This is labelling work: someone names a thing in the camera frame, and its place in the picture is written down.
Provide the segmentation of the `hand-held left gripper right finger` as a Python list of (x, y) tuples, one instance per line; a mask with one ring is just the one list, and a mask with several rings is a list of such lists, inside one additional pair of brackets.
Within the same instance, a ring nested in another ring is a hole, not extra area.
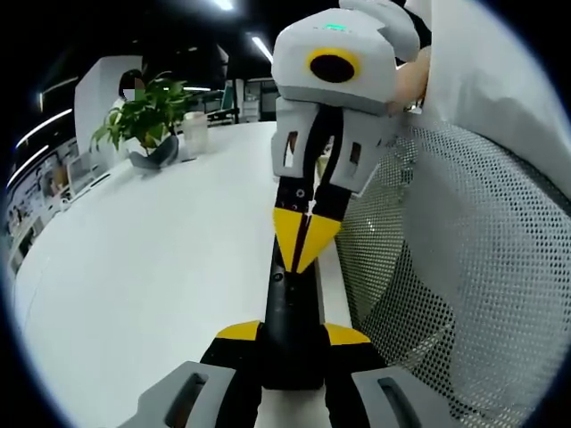
[(388, 366), (371, 340), (323, 324), (325, 403), (333, 427), (453, 427), (447, 400), (407, 370)]

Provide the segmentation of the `person's right hand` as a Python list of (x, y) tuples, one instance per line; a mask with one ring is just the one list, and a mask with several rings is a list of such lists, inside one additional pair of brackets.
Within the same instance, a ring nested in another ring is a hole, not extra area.
[(425, 97), (430, 70), (431, 47), (421, 49), (413, 62), (404, 63), (396, 71), (396, 89), (388, 103), (390, 114), (403, 111), (411, 103)]

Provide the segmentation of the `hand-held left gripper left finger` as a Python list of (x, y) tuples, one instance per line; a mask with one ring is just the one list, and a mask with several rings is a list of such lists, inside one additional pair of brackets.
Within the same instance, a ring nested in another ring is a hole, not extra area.
[(187, 361), (143, 392), (123, 427), (253, 427), (261, 404), (262, 322), (219, 331), (198, 362)]

